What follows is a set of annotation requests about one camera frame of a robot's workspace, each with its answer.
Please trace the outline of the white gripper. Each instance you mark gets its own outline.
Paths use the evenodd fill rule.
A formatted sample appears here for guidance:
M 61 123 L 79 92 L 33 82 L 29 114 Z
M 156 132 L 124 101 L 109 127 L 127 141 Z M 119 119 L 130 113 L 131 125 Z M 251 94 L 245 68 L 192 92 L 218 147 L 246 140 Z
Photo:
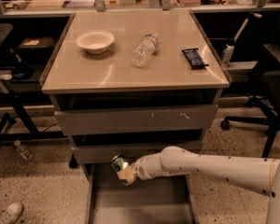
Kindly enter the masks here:
M 118 171 L 118 177 L 125 186 L 131 185 L 136 178 L 148 180 L 149 172 L 147 171 L 147 158 L 139 158 L 132 164 L 132 166 L 128 166 Z

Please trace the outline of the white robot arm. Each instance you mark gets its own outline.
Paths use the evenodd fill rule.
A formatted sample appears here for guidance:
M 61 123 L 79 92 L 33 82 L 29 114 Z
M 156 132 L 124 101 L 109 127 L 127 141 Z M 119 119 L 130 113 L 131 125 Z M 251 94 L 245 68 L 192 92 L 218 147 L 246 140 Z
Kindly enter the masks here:
M 280 224 L 280 159 L 202 155 L 166 147 L 133 163 L 118 154 L 111 161 L 124 185 L 135 180 L 201 173 L 270 197 L 266 224 Z

